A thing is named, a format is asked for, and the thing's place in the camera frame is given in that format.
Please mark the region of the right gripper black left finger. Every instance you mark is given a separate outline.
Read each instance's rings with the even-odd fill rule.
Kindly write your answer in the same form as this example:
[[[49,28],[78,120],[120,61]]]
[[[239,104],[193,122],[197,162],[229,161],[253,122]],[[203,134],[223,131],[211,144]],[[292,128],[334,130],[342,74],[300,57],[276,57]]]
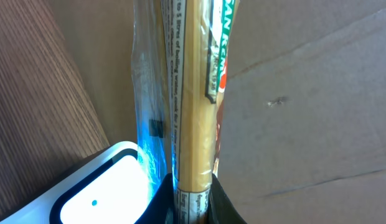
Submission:
[[[173,190],[172,174],[169,173],[135,224],[175,224]]]

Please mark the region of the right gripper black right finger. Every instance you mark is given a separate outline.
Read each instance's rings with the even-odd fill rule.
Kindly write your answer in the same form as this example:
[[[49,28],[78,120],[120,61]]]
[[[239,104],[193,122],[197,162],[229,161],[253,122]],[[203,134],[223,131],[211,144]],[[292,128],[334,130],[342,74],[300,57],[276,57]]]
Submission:
[[[247,224],[233,206],[214,174],[212,174],[207,219],[209,224]]]

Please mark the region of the San Remo spaghetti packet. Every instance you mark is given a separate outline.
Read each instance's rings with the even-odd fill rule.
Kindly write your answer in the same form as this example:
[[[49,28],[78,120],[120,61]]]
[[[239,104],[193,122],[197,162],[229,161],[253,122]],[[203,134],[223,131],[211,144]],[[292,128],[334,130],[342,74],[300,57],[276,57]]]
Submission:
[[[138,146],[153,197],[172,174],[175,223],[208,223],[238,5],[237,0],[134,2],[131,73]]]

